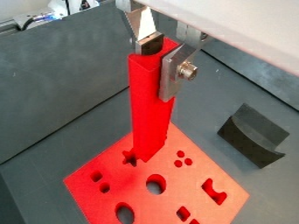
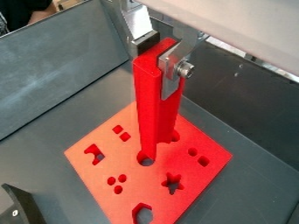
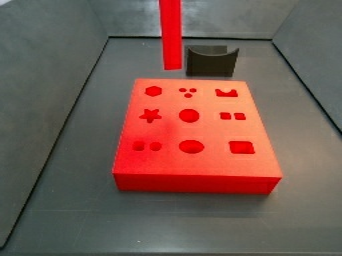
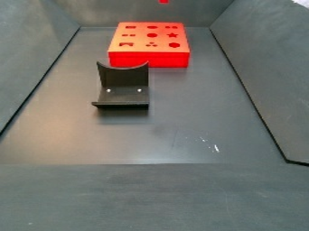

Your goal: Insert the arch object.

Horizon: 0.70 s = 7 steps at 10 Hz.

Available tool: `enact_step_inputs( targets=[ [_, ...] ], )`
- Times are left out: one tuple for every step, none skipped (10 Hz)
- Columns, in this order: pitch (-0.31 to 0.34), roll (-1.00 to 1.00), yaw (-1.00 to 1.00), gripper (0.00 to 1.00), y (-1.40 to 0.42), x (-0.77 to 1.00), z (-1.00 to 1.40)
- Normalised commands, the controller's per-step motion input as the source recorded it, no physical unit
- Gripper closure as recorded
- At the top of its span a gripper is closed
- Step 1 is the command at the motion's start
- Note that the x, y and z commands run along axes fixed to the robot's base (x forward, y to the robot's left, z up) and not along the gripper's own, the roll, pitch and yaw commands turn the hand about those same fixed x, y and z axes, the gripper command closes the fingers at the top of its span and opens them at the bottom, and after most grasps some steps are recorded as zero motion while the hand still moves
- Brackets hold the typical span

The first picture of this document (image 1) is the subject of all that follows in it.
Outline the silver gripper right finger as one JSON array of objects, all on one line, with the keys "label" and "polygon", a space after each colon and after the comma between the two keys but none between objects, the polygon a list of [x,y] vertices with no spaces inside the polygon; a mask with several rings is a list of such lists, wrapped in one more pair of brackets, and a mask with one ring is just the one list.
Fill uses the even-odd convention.
[{"label": "silver gripper right finger", "polygon": [[176,27],[176,38],[182,44],[163,56],[159,98],[168,102],[178,94],[183,81],[192,81],[198,67],[192,64],[202,47],[210,41],[210,35],[186,23]]}]

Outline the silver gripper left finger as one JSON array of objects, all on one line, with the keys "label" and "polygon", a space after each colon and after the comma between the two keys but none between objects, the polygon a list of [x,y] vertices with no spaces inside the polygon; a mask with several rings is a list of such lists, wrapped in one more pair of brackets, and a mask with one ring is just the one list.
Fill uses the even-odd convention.
[{"label": "silver gripper left finger", "polygon": [[151,9],[143,8],[126,13],[126,17],[135,34],[135,53],[154,55],[163,49],[164,35],[155,28]]}]

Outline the robot base equipment background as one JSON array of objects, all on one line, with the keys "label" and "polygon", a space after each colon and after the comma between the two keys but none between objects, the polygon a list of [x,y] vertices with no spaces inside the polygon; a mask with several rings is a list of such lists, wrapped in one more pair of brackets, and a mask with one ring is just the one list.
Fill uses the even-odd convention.
[{"label": "robot base equipment background", "polygon": [[0,34],[20,32],[39,24],[99,7],[112,0],[0,0]]}]

